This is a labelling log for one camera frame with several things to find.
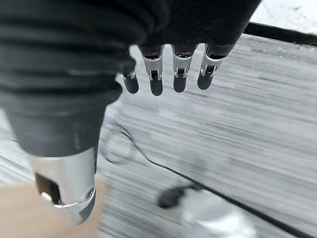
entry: prosthetic hand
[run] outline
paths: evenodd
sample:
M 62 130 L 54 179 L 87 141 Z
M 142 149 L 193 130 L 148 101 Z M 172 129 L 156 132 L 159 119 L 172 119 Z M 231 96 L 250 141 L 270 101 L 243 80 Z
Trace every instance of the prosthetic hand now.
M 75 223 L 89 217 L 100 127 L 122 90 L 116 74 L 138 91 L 130 45 L 139 46 L 158 96 L 164 44 L 172 44 L 174 89 L 182 92 L 196 45 L 205 43 L 198 87 L 207 89 L 259 2 L 2 0 L 0 104 L 41 196 Z

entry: gray table surface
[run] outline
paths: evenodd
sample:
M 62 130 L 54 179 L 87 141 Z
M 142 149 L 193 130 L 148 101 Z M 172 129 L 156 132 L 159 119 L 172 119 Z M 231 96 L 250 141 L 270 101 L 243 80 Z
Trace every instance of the gray table surface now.
M 114 121 L 155 161 L 317 236 L 317 48 L 242 35 L 206 91 L 197 88 L 202 54 L 200 45 L 186 90 L 178 94 L 172 50 L 165 46 L 164 90 L 156 97 L 132 48 L 140 90 L 124 90 L 107 108 L 101 131 L 98 171 L 111 187 L 100 237 L 178 238 L 183 231 L 181 209 L 159 209 L 156 198 L 186 181 L 130 150 Z M 34 179 L 13 138 L 1 112 L 1 183 Z M 111 165 L 105 157 L 126 164 Z M 250 218 L 261 238 L 292 237 Z

